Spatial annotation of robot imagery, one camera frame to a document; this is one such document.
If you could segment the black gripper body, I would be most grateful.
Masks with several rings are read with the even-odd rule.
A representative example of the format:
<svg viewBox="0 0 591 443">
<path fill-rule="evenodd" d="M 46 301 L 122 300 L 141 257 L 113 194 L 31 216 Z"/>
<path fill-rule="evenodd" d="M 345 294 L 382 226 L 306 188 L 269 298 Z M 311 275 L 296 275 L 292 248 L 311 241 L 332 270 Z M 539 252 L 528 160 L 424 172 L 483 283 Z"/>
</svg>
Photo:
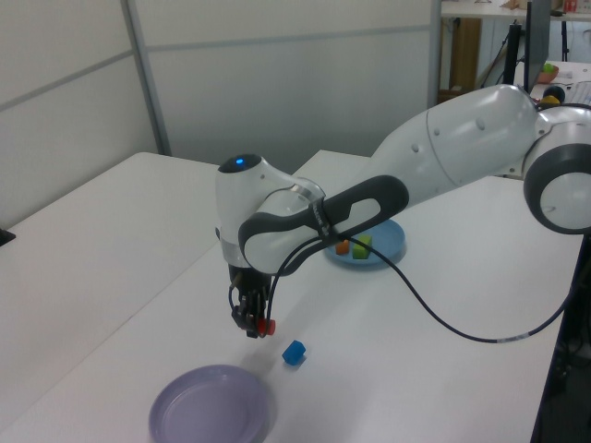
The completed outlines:
<svg viewBox="0 0 591 443">
<path fill-rule="evenodd" d="M 264 301 L 269 299 L 271 275 L 252 268 L 228 266 L 230 288 L 237 289 L 241 295 L 261 296 Z"/>
</svg>

